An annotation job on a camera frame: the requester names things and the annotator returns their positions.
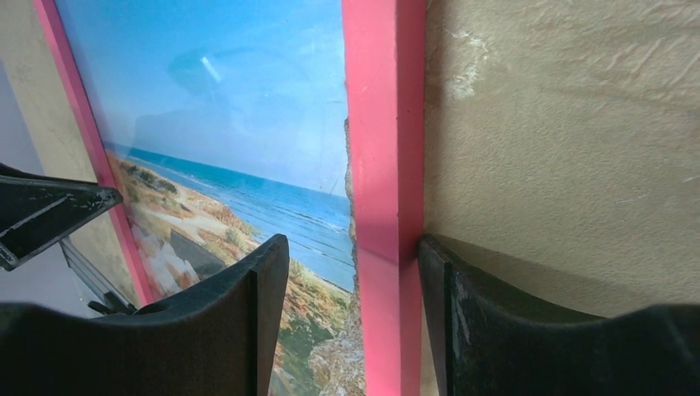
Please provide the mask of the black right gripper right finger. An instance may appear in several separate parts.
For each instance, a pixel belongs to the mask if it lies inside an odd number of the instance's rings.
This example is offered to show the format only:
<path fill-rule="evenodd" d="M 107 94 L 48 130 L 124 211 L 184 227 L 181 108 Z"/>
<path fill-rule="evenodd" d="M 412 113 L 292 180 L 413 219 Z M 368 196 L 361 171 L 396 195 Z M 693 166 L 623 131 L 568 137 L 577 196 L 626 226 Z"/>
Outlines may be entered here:
<path fill-rule="evenodd" d="M 441 395 L 696 395 L 699 307 L 613 318 L 531 295 L 422 236 L 418 264 Z"/>

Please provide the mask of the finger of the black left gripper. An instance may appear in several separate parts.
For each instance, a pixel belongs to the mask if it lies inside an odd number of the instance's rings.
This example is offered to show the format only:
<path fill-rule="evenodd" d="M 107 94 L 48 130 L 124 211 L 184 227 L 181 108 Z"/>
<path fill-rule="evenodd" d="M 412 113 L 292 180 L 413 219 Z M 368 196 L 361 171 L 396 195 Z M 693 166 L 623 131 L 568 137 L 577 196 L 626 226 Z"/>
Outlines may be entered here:
<path fill-rule="evenodd" d="M 123 201 L 96 182 L 47 177 L 1 165 L 1 268 L 28 260 Z"/>

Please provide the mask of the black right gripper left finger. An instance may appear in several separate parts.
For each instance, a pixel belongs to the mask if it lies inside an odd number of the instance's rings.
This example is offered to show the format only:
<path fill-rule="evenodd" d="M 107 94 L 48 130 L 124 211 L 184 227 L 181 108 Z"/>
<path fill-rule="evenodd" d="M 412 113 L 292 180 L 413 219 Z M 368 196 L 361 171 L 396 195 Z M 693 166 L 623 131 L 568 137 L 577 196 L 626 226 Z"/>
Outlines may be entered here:
<path fill-rule="evenodd" d="M 240 262 L 132 314 L 1 307 L 4 395 L 264 395 L 289 273 L 276 234 Z"/>

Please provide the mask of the beach landscape photo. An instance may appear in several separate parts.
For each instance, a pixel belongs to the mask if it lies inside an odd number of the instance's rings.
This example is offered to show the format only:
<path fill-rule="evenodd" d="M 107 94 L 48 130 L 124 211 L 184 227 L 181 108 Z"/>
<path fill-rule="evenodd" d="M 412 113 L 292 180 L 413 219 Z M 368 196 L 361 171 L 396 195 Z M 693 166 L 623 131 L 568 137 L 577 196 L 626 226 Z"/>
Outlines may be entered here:
<path fill-rule="evenodd" d="M 274 234 L 272 395 L 366 392 L 339 1 L 58 1 L 152 301 Z"/>

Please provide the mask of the pink picture frame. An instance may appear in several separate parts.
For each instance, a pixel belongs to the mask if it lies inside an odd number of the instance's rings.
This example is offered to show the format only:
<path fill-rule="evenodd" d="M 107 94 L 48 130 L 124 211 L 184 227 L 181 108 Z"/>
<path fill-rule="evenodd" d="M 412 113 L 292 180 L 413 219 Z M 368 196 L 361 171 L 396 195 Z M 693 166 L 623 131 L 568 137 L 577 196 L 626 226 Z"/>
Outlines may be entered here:
<path fill-rule="evenodd" d="M 95 176 L 113 186 L 113 175 L 63 25 L 58 1 L 34 4 L 78 122 Z M 399 131 L 399 24 L 396 1 L 339 1 L 342 4 L 348 161 L 351 175 L 353 242 L 360 303 L 366 392 L 420 392 L 420 303 L 411 243 L 422 221 L 420 200 L 400 213 L 400 164 L 421 168 L 421 130 Z M 140 286 L 144 274 L 125 216 L 124 203 L 111 220 L 124 253 L 127 293 L 152 301 Z"/>

